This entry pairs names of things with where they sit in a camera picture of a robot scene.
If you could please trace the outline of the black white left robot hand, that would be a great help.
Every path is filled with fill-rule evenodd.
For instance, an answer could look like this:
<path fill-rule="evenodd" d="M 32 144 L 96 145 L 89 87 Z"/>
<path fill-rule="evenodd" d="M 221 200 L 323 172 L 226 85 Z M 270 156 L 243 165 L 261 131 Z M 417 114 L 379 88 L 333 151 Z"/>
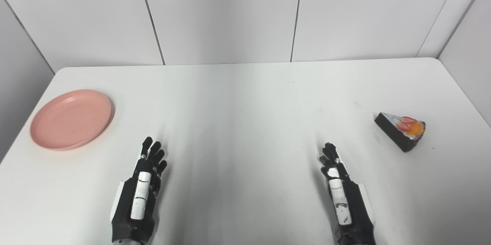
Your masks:
<path fill-rule="evenodd" d="M 161 142 L 147 137 L 131 177 L 121 181 L 110 214 L 113 245 L 147 245 L 154 233 L 153 213 L 167 167 Z"/>

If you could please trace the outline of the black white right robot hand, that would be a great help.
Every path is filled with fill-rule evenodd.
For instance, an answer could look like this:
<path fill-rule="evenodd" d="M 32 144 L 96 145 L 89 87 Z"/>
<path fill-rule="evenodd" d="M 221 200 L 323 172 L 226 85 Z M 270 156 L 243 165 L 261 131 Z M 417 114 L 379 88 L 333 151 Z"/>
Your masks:
<path fill-rule="evenodd" d="M 359 184 L 351 180 L 336 146 L 322 148 L 321 173 L 334 211 L 334 240 L 338 245 L 375 245 L 375 227 Z"/>

